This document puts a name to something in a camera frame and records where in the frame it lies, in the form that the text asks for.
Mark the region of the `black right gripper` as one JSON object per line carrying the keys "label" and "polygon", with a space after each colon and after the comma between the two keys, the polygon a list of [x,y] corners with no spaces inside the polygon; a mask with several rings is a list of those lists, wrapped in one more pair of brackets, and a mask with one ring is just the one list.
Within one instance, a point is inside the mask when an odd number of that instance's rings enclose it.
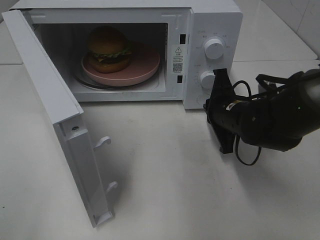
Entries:
{"label": "black right gripper", "polygon": [[220,152],[230,154],[234,151],[236,135],[243,133],[244,101],[236,98],[226,68],[214,69],[213,73],[215,79],[204,109],[219,142]]}

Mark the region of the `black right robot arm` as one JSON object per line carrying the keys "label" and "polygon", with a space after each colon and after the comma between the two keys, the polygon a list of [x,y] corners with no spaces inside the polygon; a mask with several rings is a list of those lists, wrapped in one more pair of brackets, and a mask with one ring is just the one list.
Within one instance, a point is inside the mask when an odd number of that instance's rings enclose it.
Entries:
{"label": "black right robot arm", "polygon": [[299,71],[288,78],[259,74],[264,91],[236,95],[225,68],[215,80],[204,109],[223,154],[233,152],[239,136],[246,144],[277,151],[296,147],[320,128],[320,71]]}

